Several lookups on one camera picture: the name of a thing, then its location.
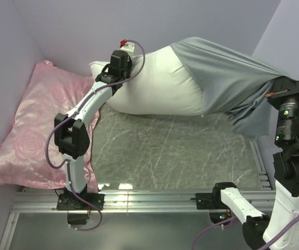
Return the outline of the white pillow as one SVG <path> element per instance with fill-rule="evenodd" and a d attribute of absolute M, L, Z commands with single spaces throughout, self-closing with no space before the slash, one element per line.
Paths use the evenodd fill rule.
<path fill-rule="evenodd" d="M 134 57 L 131 76 L 107 101 L 114 110 L 131 115 L 203 113 L 203 92 L 171 46 Z"/>

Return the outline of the grey pillowcase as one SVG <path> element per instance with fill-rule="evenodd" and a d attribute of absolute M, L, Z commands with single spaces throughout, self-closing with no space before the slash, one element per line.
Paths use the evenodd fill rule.
<path fill-rule="evenodd" d="M 171 47 L 203 92 L 204 114 L 225 114 L 234 133 L 268 135 L 271 106 L 265 95 L 274 79 L 287 76 L 284 71 L 199 37 Z"/>

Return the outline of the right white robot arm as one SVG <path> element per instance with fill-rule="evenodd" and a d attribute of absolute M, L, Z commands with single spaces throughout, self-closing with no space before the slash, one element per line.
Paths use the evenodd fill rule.
<path fill-rule="evenodd" d="M 275 199 L 270 215 L 256 209 L 231 182 L 213 187 L 212 202 L 242 223 L 251 249 L 299 249 L 299 81 L 281 77 L 266 94 L 278 111 L 273 155 Z"/>

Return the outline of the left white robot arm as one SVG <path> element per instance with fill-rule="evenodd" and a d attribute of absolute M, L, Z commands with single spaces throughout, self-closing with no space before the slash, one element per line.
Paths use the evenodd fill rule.
<path fill-rule="evenodd" d="M 88 201 L 84 155 L 90 146 L 89 123 L 100 107 L 131 77 L 133 56 L 134 51 L 125 48 L 114 50 L 110 62 L 96 76 L 84 98 L 67 114 L 55 117 L 54 142 L 66 165 L 64 196 L 75 209 L 83 209 Z"/>

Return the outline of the pink rose satin pillow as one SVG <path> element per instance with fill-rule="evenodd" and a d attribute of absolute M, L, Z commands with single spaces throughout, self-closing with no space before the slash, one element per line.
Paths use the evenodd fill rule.
<path fill-rule="evenodd" d="M 55 116 L 75 107 L 93 83 L 91 77 L 59 69 L 51 61 L 35 65 L 12 129 L 0 145 L 0 185 L 48 190 L 64 187 L 65 169 L 53 169 L 46 161 L 47 137 Z"/>

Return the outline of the right controller board with leds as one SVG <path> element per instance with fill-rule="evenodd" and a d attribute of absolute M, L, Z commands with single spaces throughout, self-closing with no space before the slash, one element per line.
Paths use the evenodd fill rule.
<path fill-rule="evenodd" d="M 231 212 L 210 212 L 209 213 L 210 220 L 213 224 L 217 224 L 221 221 L 226 221 L 232 217 Z"/>

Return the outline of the aluminium right side rail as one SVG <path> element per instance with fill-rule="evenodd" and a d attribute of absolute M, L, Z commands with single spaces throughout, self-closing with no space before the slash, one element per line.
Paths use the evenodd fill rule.
<path fill-rule="evenodd" d="M 259 151 L 258 145 L 256 141 L 250 141 L 251 150 L 255 159 L 258 177 L 261 184 L 262 189 L 264 190 L 272 190 L 271 184 L 269 182 L 269 178 L 267 172 L 265 170 L 265 166 L 261 157 L 261 153 Z"/>

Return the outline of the aluminium rail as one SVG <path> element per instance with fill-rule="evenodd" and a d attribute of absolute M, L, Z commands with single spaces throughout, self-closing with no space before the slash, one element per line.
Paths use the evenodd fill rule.
<path fill-rule="evenodd" d="M 192 213 L 198 212 L 195 194 L 198 190 L 107 190 L 104 213 Z M 18 192 L 12 213 L 56 213 L 57 196 L 53 191 Z"/>
<path fill-rule="evenodd" d="M 261 153 L 259 151 L 258 145 L 256 141 L 250 141 L 251 150 L 255 159 L 258 177 L 261 184 L 262 189 L 264 190 L 272 190 L 271 184 L 269 182 L 269 178 L 267 172 L 265 170 L 265 166 L 261 157 Z"/>

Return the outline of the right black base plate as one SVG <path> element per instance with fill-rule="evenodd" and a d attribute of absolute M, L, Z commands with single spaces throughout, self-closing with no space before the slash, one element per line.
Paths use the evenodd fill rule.
<path fill-rule="evenodd" d="M 191 198 L 196 202 L 197 210 L 218 210 L 226 209 L 226 205 L 215 201 L 212 193 L 195 193 L 195 197 Z"/>

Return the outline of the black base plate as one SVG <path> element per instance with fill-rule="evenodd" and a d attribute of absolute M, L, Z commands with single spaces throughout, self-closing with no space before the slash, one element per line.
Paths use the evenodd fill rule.
<path fill-rule="evenodd" d="M 87 193 L 81 198 L 93 204 L 99 210 L 103 209 L 104 194 Z M 56 206 L 59 211 L 89 210 L 90 208 L 90 205 L 75 197 L 73 193 L 60 194 Z"/>
<path fill-rule="evenodd" d="M 226 209 L 226 205 L 215 201 L 212 193 L 195 193 L 195 197 L 191 198 L 196 202 L 197 210 L 218 210 Z"/>

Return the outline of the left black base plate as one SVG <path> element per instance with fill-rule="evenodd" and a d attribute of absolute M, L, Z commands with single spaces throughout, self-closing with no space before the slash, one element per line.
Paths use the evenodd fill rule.
<path fill-rule="evenodd" d="M 99 210 L 103 209 L 104 194 L 87 193 L 81 198 L 93 204 Z M 89 210 L 90 208 L 90 205 L 75 197 L 73 193 L 60 194 L 56 206 L 59 211 Z"/>

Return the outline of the aluminium front rail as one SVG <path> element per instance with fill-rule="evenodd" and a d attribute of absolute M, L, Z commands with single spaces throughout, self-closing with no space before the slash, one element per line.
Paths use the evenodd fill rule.
<path fill-rule="evenodd" d="M 107 190 L 104 213 L 192 213 L 198 212 L 195 194 L 198 190 Z M 53 191 L 18 192 L 12 213 L 56 213 L 57 196 Z"/>

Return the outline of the black box under rail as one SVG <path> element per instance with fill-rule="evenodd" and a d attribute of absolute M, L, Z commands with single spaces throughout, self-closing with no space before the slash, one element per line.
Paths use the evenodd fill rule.
<path fill-rule="evenodd" d="M 86 225 L 88 219 L 89 219 L 88 214 L 74 214 L 74 213 L 67 214 L 67 223 L 71 226 Z"/>

